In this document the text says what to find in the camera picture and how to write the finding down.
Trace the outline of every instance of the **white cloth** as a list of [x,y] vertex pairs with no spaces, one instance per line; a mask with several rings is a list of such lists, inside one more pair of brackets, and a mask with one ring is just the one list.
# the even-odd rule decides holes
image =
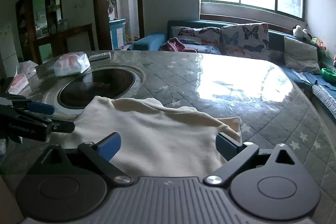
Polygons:
[[134,179],[203,178],[226,162],[216,150],[219,132],[242,142],[239,117],[215,119],[193,107],[164,107],[153,98],[111,100],[96,96],[75,125],[73,133],[53,133],[50,141],[63,148],[76,148],[118,132],[121,149],[111,163]]

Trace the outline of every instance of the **wooden cabinet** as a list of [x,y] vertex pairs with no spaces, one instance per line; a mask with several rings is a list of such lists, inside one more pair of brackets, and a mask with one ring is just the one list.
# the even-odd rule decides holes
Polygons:
[[39,37],[57,32],[62,19],[62,0],[19,0],[16,3],[16,20],[24,61],[38,63],[39,50],[34,43]]

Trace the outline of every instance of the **white tissue package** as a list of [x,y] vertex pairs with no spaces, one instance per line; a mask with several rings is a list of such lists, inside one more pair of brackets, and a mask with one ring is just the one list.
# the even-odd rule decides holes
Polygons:
[[23,63],[19,63],[20,67],[17,71],[17,73],[24,73],[27,77],[27,79],[32,78],[36,74],[36,68],[38,64],[34,63],[31,60],[28,60]]
[[54,64],[56,76],[82,73],[90,67],[89,59],[84,52],[73,52],[62,55]]
[[19,94],[28,84],[28,79],[24,73],[16,73],[8,92],[11,94]]

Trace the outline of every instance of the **wooden table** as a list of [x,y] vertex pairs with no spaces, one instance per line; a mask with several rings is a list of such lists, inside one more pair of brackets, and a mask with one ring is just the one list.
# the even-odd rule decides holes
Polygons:
[[68,50],[68,44],[67,44],[67,38],[72,37],[74,35],[80,34],[82,32],[87,32],[89,35],[89,40],[90,40],[90,46],[91,50],[95,50],[95,42],[93,40],[93,33],[92,33],[92,23],[79,26],[79,27],[74,27],[67,29],[63,32],[57,32],[55,34],[50,34],[46,37],[40,37],[33,41],[33,48],[32,50],[32,55],[33,55],[33,61],[41,65],[42,64],[42,58],[41,58],[41,53],[39,47],[42,45],[50,44],[51,45],[51,50],[52,50],[52,56],[56,57],[61,54],[65,54],[69,52]]

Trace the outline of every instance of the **ribbed gray surface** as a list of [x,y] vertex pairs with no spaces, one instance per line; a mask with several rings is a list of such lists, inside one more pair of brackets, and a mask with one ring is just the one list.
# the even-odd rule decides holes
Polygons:
[[[40,222],[26,219],[23,224]],[[88,217],[71,224],[257,224],[241,213],[220,188],[197,178],[140,178],[118,188]],[[313,224],[306,219],[299,224]]]

